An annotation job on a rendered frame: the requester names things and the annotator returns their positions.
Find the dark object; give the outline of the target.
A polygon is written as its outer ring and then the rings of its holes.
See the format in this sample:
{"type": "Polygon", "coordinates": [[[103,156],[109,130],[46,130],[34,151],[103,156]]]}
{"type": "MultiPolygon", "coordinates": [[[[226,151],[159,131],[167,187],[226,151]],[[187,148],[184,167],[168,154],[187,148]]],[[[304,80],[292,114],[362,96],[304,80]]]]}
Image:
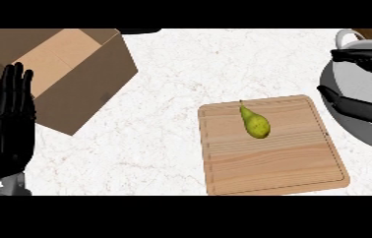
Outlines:
{"type": "Polygon", "coordinates": [[[161,29],[116,29],[121,34],[145,34],[161,31],[161,29]]]}

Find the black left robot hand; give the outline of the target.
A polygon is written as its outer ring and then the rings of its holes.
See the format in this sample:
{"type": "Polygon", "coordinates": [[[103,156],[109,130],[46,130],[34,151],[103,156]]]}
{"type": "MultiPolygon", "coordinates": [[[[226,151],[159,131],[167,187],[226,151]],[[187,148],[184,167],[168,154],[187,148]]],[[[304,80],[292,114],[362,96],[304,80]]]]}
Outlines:
{"type": "Polygon", "coordinates": [[[32,70],[9,64],[0,77],[0,178],[21,173],[35,148],[37,110],[31,94],[32,70]]]}

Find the wooden cutting board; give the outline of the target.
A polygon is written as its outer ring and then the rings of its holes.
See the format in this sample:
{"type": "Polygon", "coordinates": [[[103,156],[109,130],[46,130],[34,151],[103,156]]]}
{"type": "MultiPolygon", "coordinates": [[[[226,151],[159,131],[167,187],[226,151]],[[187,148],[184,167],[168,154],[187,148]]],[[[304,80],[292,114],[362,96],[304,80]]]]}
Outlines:
{"type": "Polygon", "coordinates": [[[348,185],[347,170],[307,96],[207,104],[198,118],[211,195],[283,195],[348,185]],[[264,139],[245,132],[242,106],[269,120],[264,139]]]}

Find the green pear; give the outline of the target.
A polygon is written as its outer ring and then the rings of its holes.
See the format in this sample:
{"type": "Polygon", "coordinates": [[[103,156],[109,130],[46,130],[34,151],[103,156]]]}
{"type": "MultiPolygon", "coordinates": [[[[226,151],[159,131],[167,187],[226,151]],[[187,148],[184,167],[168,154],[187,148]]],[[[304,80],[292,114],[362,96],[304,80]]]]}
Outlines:
{"type": "Polygon", "coordinates": [[[255,139],[264,139],[270,134],[270,124],[267,119],[254,113],[243,105],[239,106],[239,113],[246,133],[255,139]]]}

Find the white mug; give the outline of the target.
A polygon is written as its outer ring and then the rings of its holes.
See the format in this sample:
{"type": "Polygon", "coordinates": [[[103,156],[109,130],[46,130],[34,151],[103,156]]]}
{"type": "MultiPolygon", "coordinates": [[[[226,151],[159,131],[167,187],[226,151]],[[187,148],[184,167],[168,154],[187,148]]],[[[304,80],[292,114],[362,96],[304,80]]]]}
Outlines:
{"type": "Polygon", "coordinates": [[[339,30],[335,35],[336,49],[372,49],[372,39],[351,29],[339,30]]]}

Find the open brown cardboard box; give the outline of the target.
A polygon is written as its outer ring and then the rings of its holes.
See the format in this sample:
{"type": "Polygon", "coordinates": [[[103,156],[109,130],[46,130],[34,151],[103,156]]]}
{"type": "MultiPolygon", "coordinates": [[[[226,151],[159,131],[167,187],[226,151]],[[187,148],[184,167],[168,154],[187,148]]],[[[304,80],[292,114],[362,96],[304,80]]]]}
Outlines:
{"type": "Polygon", "coordinates": [[[74,135],[137,73],[115,29],[0,29],[0,69],[34,71],[37,123],[74,135]]]}

